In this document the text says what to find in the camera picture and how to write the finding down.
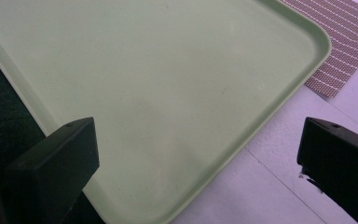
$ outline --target white surface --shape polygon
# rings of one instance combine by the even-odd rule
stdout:
[[[335,99],[302,87],[174,223],[356,223],[299,178],[296,154],[305,117],[358,133],[358,70]]]

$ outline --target plastic tray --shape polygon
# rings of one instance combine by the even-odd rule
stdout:
[[[171,221],[330,49],[279,1],[0,0],[0,67],[45,134],[95,118],[108,223]]]

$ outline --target light green tray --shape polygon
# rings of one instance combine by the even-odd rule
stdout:
[[[95,118],[107,223],[171,221],[330,49],[273,0],[0,0],[0,67],[45,134]]]

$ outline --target dark background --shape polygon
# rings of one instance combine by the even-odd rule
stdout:
[[[5,167],[29,150],[45,135],[0,70],[0,186],[5,184]],[[81,193],[64,224],[103,223],[86,196]]]

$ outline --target tray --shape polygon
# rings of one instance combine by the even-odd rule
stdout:
[[[44,133],[95,118],[107,223],[173,220],[330,49],[279,1],[0,0],[0,67]]]

